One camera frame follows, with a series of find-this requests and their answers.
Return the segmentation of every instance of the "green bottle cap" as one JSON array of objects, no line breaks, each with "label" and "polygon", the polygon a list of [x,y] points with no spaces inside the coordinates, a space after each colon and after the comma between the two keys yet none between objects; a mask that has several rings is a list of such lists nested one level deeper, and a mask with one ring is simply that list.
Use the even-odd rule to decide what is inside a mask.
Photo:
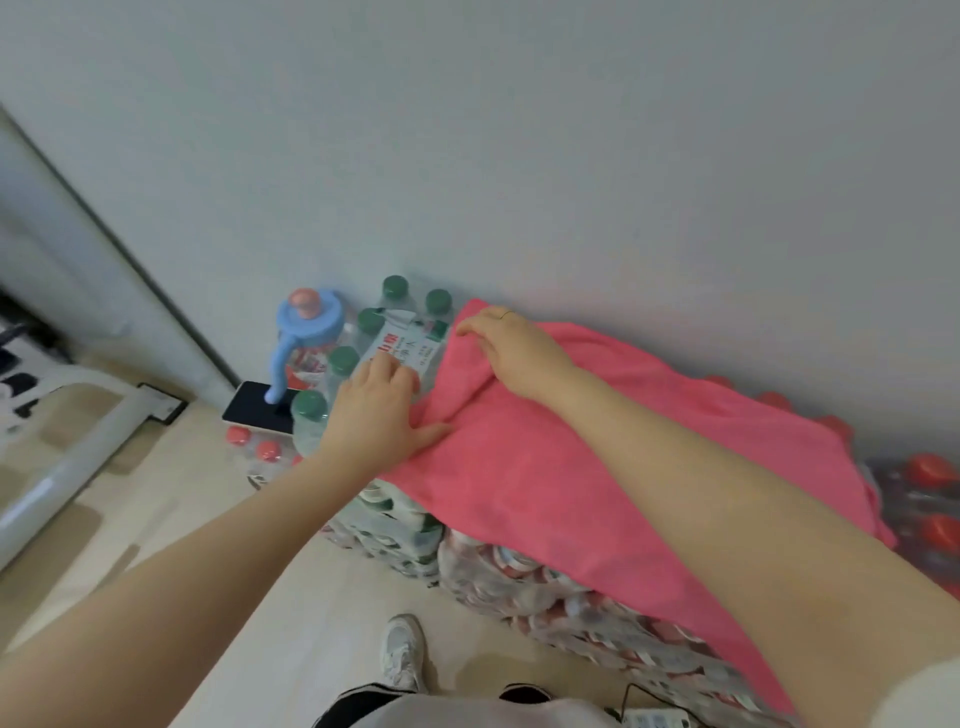
[{"label": "green bottle cap", "polygon": [[330,352],[327,359],[330,362],[330,369],[333,374],[338,376],[350,376],[354,368],[360,363],[360,354],[354,347],[337,347]]},{"label": "green bottle cap", "polygon": [[433,316],[445,316],[453,306],[453,297],[450,292],[442,288],[434,288],[426,295],[426,312]]},{"label": "green bottle cap", "polygon": [[368,336],[376,336],[383,328],[386,319],[375,308],[364,308],[357,316],[357,326]]},{"label": "green bottle cap", "polygon": [[314,389],[304,389],[302,392],[297,392],[290,409],[295,415],[318,423],[326,415],[326,399]]},{"label": "green bottle cap", "polygon": [[387,276],[383,280],[383,295],[391,301],[402,299],[410,291],[410,284],[403,276]]}]

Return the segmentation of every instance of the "shoe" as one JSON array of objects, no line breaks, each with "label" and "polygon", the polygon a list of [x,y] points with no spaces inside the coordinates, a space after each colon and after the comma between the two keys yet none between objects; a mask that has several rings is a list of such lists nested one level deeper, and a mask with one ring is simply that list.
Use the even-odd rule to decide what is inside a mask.
[{"label": "shoe", "polygon": [[530,683],[511,683],[498,696],[501,700],[521,705],[538,705],[553,700],[553,695],[543,688]]},{"label": "shoe", "polygon": [[380,651],[383,677],[391,688],[427,693],[423,682],[426,639],[413,615],[398,615],[387,622]]}]

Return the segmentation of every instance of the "pink towel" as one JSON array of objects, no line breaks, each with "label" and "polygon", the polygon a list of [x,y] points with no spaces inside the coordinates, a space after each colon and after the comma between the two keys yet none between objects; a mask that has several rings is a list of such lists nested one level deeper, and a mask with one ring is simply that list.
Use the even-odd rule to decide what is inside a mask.
[{"label": "pink towel", "polygon": [[[471,301],[460,318],[485,306]],[[632,400],[750,458],[892,543],[844,443],[826,427],[679,375],[654,356],[587,328],[542,326],[574,363]],[[472,336],[450,339],[435,388],[412,418],[450,422],[454,430],[385,477],[441,521],[528,554],[641,614],[692,630],[739,668],[771,707],[792,712],[743,630],[596,456],[551,412],[508,392]]]}]

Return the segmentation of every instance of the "water bottle pack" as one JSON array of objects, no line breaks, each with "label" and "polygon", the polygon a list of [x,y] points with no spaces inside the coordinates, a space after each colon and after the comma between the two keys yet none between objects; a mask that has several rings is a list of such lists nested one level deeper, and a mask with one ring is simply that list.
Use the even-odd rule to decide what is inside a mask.
[{"label": "water bottle pack", "polygon": [[[340,386],[377,352],[390,353],[414,369],[420,391],[429,391],[455,312],[447,290],[411,285],[403,276],[384,279],[377,305],[355,316],[332,291],[294,291],[277,312],[279,340],[265,399],[279,401],[288,386],[301,390],[290,407],[296,451],[305,456],[317,448]],[[437,580],[444,528],[391,483],[370,483],[322,533],[404,575]]]},{"label": "water bottle pack", "polygon": [[740,673],[688,630],[641,615],[529,556],[448,528],[438,561],[441,587],[470,609],[603,667],[629,671],[654,694],[686,703],[711,724],[796,725],[763,705]]},{"label": "water bottle pack", "polygon": [[586,592],[565,574],[504,546],[447,529],[437,554],[441,586],[475,612],[496,618],[532,615]]},{"label": "water bottle pack", "polygon": [[873,459],[867,467],[883,499],[897,553],[960,599],[960,473],[946,459]]},{"label": "water bottle pack", "polygon": [[257,490],[303,459],[294,449],[293,440],[276,432],[232,425],[227,429],[227,442],[240,471]]}]

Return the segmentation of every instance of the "beige floor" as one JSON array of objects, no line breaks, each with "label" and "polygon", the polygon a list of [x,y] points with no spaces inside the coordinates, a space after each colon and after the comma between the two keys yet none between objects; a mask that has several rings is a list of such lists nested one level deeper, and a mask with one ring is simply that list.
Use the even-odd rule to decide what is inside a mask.
[{"label": "beige floor", "polygon": [[[104,402],[103,395],[81,392],[50,405],[49,424],[14,462],[0,463],[0,507],[82,429],[84,417],[103,413]],[[50,418],[51,411],[58,416]],[[223,432],[218,414],[200,404],[168,429],[141,427],[0,575],[0,647],[14,649],[124,569],[248,497],[252,491],[229,462]],[[382,625],[399,612],[422,621],[427,681],[435,692],[489,696],[506,683],[532,681],[559,695],[619,705],[626,685],[620,674],[535,643],[318,537],[280,577],[175,725],[309,725],[338,692],[377,679]]]}]

